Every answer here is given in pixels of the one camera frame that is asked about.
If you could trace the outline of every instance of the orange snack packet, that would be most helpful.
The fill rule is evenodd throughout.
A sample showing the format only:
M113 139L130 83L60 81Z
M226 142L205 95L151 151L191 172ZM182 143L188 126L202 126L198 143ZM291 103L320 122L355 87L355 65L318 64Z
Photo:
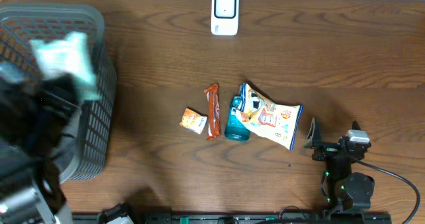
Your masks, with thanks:
M183 117L181 118L180 126L201 134L207 123L207 117L201 116L193 110L186 108Z
M218 103L218 84L214 84L205 91L208 100L208 137L216 138L220 136L220 104Z

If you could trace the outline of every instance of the snack bag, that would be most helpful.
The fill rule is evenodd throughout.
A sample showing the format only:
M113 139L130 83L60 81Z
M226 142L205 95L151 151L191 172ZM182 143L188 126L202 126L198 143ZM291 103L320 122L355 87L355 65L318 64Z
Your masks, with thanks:
M201 134L206 123L207 117L201 116L195 111L186 108L185 113L181 118L180 126L190 129L197 134Z
M218 84L214 84L204 90L208 101L208 137L207 139L220 136L220 104L218 103Z
M275 104L246 83L240 86L239 95L242 102L236 118L251 132L292 151L303 106Z

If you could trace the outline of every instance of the chocolate bar wrapper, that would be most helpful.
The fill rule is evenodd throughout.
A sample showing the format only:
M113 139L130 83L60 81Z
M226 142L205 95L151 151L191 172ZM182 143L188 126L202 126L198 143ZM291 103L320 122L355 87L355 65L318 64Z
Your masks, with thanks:
M205 91L208 100L208 137L220 136L220 104L218 103L218 84L208 87Z

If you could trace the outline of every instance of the mint green cloth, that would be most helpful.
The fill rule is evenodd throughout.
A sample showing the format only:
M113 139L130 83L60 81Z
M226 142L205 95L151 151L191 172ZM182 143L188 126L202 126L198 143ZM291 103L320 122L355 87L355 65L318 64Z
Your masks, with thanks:
M86 33L74 31L63 40L49 43L31 40L30 44L43 80L71 74L79 101L100 99L96 92L96 76L92 71Z

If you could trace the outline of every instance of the white plug-in device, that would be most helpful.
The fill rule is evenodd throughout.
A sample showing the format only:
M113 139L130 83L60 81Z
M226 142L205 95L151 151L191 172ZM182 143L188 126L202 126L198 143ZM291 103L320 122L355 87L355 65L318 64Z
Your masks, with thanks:
M239 0L212 0L211 32L235 35L239 24Z

